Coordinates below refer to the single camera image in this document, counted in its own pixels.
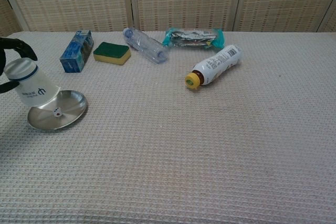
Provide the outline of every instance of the bottle cap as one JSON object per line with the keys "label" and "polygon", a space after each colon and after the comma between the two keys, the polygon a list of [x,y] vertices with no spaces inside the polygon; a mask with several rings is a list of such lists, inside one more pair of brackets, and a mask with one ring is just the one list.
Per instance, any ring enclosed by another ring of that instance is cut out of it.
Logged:
{"label": "bottle cap", "polygon": [[197,89],[201,81],[199,80],[199,77],[195,73],[189,73],[184,79],[185,84],[190,89]]}

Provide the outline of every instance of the blue box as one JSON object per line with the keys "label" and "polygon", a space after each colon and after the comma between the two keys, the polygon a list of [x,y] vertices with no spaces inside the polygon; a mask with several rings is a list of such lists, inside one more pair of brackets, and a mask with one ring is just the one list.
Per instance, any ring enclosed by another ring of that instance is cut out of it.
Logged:
{"label": "blue box", "polygon": [[82,71],[93,48],[93,39],[90,30],[77,31],[67,49],[59,58],[66,73]]}

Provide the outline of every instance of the white table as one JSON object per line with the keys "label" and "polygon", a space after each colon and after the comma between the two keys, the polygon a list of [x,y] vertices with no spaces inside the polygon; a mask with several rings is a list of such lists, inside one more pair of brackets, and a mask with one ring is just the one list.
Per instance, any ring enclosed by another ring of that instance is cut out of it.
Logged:
{"label": "white table", "polygon": [[[91,53],[82,73],[64,73],[73,35],[11,35],[89,107],[43,132],[15,91],[0,95],[1,221],[336,222],[335,34],[227,32],[243,63],[197,91],[184,77],[211,50],[173,49],[161,65],[133,50],[124,66]],[[124,44],[121,32],[93,39]]]}

